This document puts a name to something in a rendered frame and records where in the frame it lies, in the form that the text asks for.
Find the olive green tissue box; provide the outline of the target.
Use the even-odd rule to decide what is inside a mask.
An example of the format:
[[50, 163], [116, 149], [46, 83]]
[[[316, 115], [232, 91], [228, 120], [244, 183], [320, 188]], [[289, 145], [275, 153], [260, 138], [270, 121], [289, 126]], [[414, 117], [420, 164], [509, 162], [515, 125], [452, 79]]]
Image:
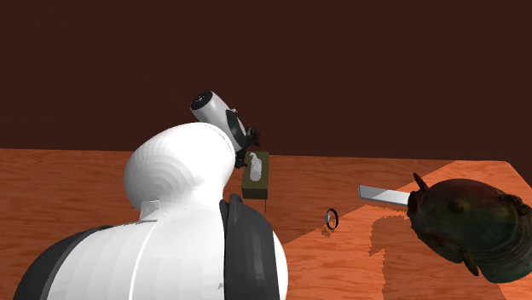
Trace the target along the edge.
[[242, 176], [241, 192], [245, 199], [269, 197], [269, 152], [248, 152]]

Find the flat grey rectangular slab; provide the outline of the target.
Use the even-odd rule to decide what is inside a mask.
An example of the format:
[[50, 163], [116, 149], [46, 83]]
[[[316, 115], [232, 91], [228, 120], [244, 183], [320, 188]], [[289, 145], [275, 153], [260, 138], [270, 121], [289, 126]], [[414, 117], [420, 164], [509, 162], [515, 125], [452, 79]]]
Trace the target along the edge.
[[393, 205], [408, 205], [408, 198], [410, 193], [400, 192], [396, 190], [383, 189], [378, 187], [369, 187], [360, 185], [358, 187], [359, 198], [383, 202]]

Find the dark green horned helmet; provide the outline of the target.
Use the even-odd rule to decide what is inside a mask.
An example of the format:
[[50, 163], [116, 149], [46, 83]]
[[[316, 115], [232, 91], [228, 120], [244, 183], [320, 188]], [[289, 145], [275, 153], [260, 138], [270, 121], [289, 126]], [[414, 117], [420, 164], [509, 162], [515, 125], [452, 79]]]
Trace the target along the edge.
[[417, 237], [436, 254], [475, 276], [508, 283], [532, 274], [532, 207], [516, 195], [471, 179], [419, 186], [407, 216]]

